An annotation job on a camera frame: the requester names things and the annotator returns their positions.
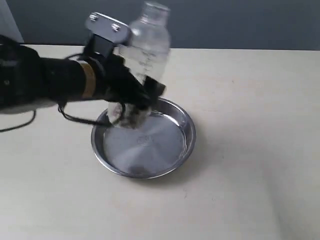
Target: metal bowl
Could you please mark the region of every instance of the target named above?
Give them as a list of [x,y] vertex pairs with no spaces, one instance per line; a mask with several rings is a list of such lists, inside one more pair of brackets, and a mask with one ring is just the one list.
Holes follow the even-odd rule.
[[[108,110],[98,118],[107,121]],[[139,129],[95,126],[93,151],[110,171],[134,179],[153,179],[180,167],[192,153],[196,128],[177,104],[159,98],[151,115]]]

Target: wall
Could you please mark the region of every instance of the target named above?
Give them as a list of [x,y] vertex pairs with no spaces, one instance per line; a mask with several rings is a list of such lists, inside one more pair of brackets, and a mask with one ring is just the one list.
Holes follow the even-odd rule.
[[[316,50],[319,0],[158,0],[171,8],[174,48]],[[7,0],[26,43],[78,44],[101,12],[125,23],[143,0]]]

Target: clear plastic bottle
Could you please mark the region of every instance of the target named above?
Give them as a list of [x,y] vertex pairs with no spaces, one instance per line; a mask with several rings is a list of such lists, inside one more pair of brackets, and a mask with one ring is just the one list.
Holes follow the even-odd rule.
[[131,73],[143,82],[145,76],[159,81],[170,52],[170,35],[166,29],[169,8],[157,2],[145,2],[142,15],[129,26],[133,36],[119,54]]

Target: screw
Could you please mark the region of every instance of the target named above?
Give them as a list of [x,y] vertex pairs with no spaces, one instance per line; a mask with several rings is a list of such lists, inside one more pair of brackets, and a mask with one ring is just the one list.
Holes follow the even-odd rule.
[[111,27],[114,32],[118,32],[120,29],[120,26],[115,23],[112,23]]
[[90,16],[89,16],[89,19],[90,19],[91,21],[93,21],[93,22],[97,21],[98,18],[99,18],[99,17],[98,17],[96,14],[94,14],[94,13],[90,14]]

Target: table surface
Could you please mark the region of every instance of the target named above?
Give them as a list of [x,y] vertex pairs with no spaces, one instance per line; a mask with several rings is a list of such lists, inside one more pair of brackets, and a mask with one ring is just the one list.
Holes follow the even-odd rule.
[[[78,46],[33,45],[62,58]],[[0,134],[0,238],[15,240],[320,239],[320,53],[173,49],[165,98],[197,142],[173,173],[130,180],[104,168],[91,127],[56,107]],[[96,118],[103,101],[68,112]],[[2,115],[1,128],[30,113]]]

